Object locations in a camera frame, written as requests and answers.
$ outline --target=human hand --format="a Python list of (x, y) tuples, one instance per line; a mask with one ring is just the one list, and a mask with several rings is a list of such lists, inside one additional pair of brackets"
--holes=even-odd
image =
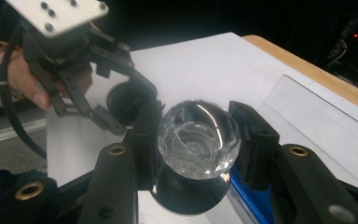
[[(76, 73), (76, 83), (83, 92), (86, 92), (92, 84), (91, 73), (92, 69), (89, 63), (81, 66)], [(44, 110), (50, 108), (50, 97), (29, 70), (28, 63), (22, 56), (22, 50), (13, 51), (7, 69), (7, 80), (12, 90), (22, 92), (26, 98)], [(69, 97), (63, 84), (59, 80), (54, 80), (54, 83), (62, 97)]]

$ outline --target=black cord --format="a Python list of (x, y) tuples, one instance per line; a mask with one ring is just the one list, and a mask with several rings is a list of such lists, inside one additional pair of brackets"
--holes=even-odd
[[(2, 34), (2, 28), (5, 26), (4, 17), (7, 12), (7, 4), (5, 4), (0, 11), (0, 38)], [(28, 135), (28, 133), (22, 127), (22, 124), (19, 121), (17, 116), (16, 108), (11, 100), (10, 89), (7, 84), (7, 68), (10, 63), (10, 56), (13, 52), (13, 49), (16, 46), (16, 43), (21, 39), (21, 23), (19, 22), (16, 25), (16, 28), (8, 42), (7, 48), (5, 50), (5, 56), (2, 63), (0, 63), (0, 96), (3, 108), (7, 114), (7, 119), (9, 120), (13, 130), (19, 136), (19, 138), (24, 142), (34, 153), (47, 159), (47, 153), (40, 146), (38, 146)]]

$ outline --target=round black object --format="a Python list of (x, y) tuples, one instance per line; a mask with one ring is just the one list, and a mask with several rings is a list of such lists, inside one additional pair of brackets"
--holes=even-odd
[(156, 99), (156, 95), (144, 86), (125, 82), (109, 92), (106, 105), (114, 119), (125, 125), (132, 125), (142, 107)]

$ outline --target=transparent plastic sheet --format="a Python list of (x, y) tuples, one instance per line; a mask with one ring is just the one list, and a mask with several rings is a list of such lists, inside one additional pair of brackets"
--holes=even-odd
[(288, 76), (257, 110), (280, 134), (280, 143), (312, 149), (337, 179), (358, 188), (358, 120)]

